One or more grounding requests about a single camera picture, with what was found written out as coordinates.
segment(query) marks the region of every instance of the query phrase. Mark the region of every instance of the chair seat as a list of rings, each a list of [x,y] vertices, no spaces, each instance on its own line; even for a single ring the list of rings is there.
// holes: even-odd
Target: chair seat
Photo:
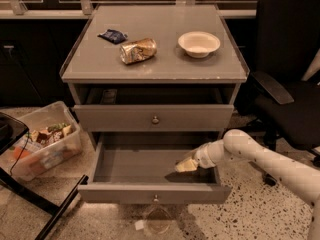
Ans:
[[[275,126],[288,143],[301,150],[320,146],[320,86],[309,82],[283,84],[294,102],[279,105],[260,95],[255,100],[255,113]]]

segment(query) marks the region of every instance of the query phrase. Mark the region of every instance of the can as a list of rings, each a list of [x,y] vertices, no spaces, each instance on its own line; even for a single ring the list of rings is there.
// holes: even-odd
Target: can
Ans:
[[[145,38],[120,46],[120,57],[125,64],[144,61],[157,53],[157,44],[152,38]]]

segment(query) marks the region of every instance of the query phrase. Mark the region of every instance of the dark blue packet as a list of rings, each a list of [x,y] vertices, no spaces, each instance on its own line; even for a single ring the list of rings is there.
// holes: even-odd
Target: dark blue packet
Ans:
[[[126,34],[114,29],[108,29],[106,32],[99,34],[98,37],[101,37],[113,44],[120,44],[128,38]]]

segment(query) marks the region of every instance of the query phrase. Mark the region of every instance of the chair backrest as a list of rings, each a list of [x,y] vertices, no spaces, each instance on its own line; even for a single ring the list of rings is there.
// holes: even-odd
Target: chair backrest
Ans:
[[[253,71],[301,79],[320,47],[320,0],[259,0]]]

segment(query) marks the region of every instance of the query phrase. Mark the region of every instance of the drawer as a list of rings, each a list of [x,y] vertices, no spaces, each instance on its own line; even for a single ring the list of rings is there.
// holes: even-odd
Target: drawer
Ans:
[[[93,203],[223,203],[231,189],[221,186],[216,168],[174,171],[201,140],[201,134],[104,134],[88,184],[80,185],[79,193]]]
[[[220,131],[233,105],[76,105],[87,131]]]

